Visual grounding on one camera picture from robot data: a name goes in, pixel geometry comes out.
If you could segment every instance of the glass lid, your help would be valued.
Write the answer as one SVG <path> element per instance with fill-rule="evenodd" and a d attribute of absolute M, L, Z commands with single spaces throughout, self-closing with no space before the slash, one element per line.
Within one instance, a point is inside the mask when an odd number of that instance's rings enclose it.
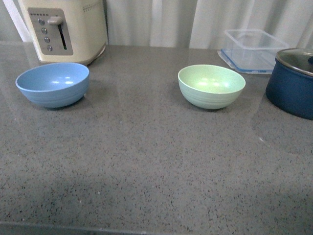
<path fill-rule="evenodd" d="M 288 68 L 313 76 L 313 49 L 285 49 L 277 52 L 276 59 Z"/>

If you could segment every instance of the toaster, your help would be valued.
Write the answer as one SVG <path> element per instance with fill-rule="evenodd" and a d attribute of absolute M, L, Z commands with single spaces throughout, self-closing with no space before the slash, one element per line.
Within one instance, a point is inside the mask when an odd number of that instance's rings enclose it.
<path fill-rule="evenodd" d="M 88 65 L 108 40 L 103 0 L 18 0 L 42 63 Z"/>

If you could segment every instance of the bowl rim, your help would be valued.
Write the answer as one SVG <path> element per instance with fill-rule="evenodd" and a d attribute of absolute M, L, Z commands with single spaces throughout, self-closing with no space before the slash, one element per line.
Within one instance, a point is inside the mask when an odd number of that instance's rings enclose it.
<path fill-rule="evenodd" d="M 194 88 L 194 87 L 191 87 L 189 85 L 187 85 L 185 82 L 183 82 L 179 76 L 180 72 L 183 71 L 184 69 L 186 68 L 189 68 L 189 67 L 199 67 L 199 66 L 205 66 L 205 67 L 218 67 L 218 68 L 221 68 L 223 70 L 227 70 L 227 71 L 230 71 L 231 73 L 235 73 L 237 75 L 239 75 L 239 77 L 243 80 L 244 82 L 244 85 L 240 88 L 240 89 L 237 89 L 235 91 L 232 91 L 232 92 L 218 92 L 218 93 L 213 93 L 213 92 L 207 92 L 207 91 L 202 91 L 200 89 L 197 89 L 197 88 Z M 246 80 L 244 79 L 244 77 L 239 74 L 238 72 L 234 71 L 234 70 L 231 70 L 231 69 L 228 69 L 226 67 L 223 67 L 223 66 L 218 66 L 218 65 L 210 65 L 210 64 L 195 64 L 195 65 L 189 65 L 189 66 L 186 66 L 184 68 L 182 68 L 179 72 L 178 72 L 178 80 L 179 82 L 181 82 L 182 84 L 184 84 L 185 86 L 195 90 L 195 91 L 198 91 L 198 92 L 203 92 L 203 93 L 206 93 L 206 94 L 233 94 L 233 93 L 236 93 L 236 92 L 239 92 L 241 91 L 243 88 L 245 88 L 246 86 Z"/>
<path fill-rule="evenodd" d="M 26 89 L 26 88 L 23 88 L 21 87 L 19 84 L 18 84 L 18 80 L 26 73 L 30 72 L 30 71 L 33 71 L 33 70 L 36 70 L 38 68 L 42 68 L 42 67 L 51 67 L 51 66 L 57 66 L 57 65 L 75 65 L 75 66 L 80 66 L 84 69 L 86 69 L 86 71 L 88 72 L 87 73 L 87 76 L 82 79 L 81 81 L 75 83 L 74 85 L 72 86 L 69 86 L 69 87 L 64 87 L 64 88 L 60 88 L 60 89 L 53 89 L 53 90 L 30 90 L 30 89 Z M 79 63 L 75 63 L 75 62 L 57 62 L 57 63 L 51 63 L 51 64 L 46 64 L 46 65 L 39 65 L 39 66 L 36 66 L 36 67 L 33 67 L 33 68 L 30 68 L 28 70 L 26 70 L 25 72 L 21 73 L 16 79 L 15 79 L 15 85 L 22 91 L 26 91 L 26 92 L 33 92 L 33 93 L 47 93 L 47 92 L 56 92 L 56 91 L 61 91 L 61 90 L 64 90 L 64 89 L 68 89 L 68 88 L 72 88 L 80 83 L 83 83 L 86 79 L 89 78 L 89 74 L 90 74 L 90 71 L 88 69 L 87 66 L 85 65 L 82 65 L 82 64 L 79 64 Z"/>

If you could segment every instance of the navy pot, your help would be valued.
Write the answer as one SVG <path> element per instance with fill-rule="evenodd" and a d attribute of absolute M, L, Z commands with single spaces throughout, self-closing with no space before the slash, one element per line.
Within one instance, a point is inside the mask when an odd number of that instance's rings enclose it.
<path fill-rule="evenodd" d="M 290 114 L 313 120 L 313 52 L 282 50 L 275 60 L 266 87 L 267 98 Z"/>

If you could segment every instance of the speckled bowl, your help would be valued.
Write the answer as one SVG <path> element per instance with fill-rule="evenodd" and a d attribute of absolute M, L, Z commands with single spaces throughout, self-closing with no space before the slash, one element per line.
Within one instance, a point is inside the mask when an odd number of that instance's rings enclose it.
<path fill-rule="evenodd" d="M 237 72 L 215 65 L 191 65 L 178 73 L 182 95 L 193 105 L 220 109 L 234 102 L 246 85 Z"/>
<path fill-rule="evenodd" d="M 31 102 L 60 108 L 84 96 L 89 86 L 89 69 L 77 63 L 42 65 L 22 73 L 15 84 Z"/>

